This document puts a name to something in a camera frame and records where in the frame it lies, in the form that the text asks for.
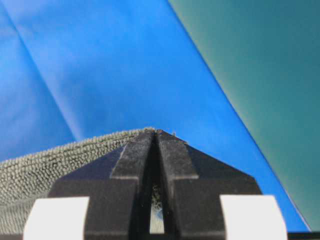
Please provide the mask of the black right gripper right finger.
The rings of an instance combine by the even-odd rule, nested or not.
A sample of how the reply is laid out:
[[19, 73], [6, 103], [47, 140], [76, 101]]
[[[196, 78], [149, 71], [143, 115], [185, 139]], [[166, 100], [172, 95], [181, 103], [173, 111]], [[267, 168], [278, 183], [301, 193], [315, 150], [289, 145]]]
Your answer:
[[285, 240], [284, 218], [256, 180], [163, 131], [156, 132], [164, 230], [176, 240]]

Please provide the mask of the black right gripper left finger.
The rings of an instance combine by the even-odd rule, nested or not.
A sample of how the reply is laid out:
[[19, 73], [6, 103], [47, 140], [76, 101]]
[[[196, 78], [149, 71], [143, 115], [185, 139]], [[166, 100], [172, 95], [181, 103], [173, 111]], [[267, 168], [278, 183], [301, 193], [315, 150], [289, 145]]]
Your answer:
[[139, 200], [154, 133], [147, 131], [59, 178], [37, 199], [25, 240], [127, 240], [138, 232]]

